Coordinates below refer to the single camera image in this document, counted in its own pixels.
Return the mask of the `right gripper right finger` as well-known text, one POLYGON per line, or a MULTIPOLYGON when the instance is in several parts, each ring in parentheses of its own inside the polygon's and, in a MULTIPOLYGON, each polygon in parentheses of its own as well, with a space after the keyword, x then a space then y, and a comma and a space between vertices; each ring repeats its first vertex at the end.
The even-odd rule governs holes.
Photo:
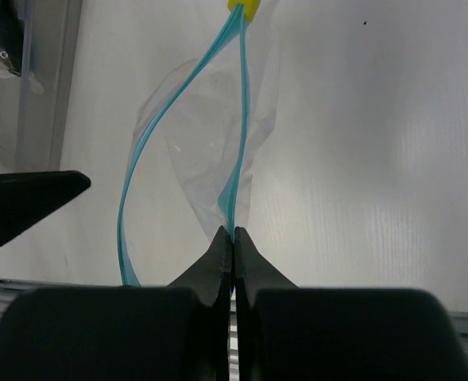
POLYGON ((234 233, 243 380, 468 380, 439 300, 412 288, 298 287, 234 233))

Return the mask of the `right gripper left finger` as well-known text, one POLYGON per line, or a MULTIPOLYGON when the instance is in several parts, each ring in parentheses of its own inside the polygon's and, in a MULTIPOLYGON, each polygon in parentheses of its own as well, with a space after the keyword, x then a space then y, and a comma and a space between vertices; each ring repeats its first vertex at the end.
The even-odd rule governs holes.
POLYGON ((44 287, 0 321, 0 380, 226 380, 232 244, 165 287, 44 287))

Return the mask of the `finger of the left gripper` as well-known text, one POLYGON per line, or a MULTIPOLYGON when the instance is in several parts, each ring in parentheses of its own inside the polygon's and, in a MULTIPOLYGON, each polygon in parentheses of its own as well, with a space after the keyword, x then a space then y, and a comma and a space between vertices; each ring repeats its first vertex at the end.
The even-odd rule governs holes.
POLYGON ((0 174, 0 247, 90 186, 91 180, 80 171, 0 174))

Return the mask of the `grey toy fish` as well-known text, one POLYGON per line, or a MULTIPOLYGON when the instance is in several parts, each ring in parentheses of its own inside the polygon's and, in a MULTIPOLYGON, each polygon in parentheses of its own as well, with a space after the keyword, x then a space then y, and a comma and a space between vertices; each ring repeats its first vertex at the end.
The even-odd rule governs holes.
POLYGON ((20 77, 24 46, 24 25, 14 1, 0 1, 0 65, 20 77))

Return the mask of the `clear zip top bag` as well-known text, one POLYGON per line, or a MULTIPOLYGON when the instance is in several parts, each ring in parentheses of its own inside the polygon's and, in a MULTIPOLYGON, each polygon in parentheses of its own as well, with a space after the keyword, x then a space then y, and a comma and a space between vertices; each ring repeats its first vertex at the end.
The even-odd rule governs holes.
POLYGON ((172 70, 138 112, 120 206, 149 167, 155 132, 202 230, 212 238, 247 223, 252 166, 276 124, 280 55, 275 1, 231 1, 223 27, 202 57, 172 70))

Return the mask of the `clear plastic tray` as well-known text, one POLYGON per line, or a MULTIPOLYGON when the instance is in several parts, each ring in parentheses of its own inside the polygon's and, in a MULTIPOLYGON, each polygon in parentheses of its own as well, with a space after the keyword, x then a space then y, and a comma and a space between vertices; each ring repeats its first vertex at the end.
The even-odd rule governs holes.
POLYGON ((0 171, 60 167, 81 1, 14 1, 24 25, 22 73, 0 65, 0 171))

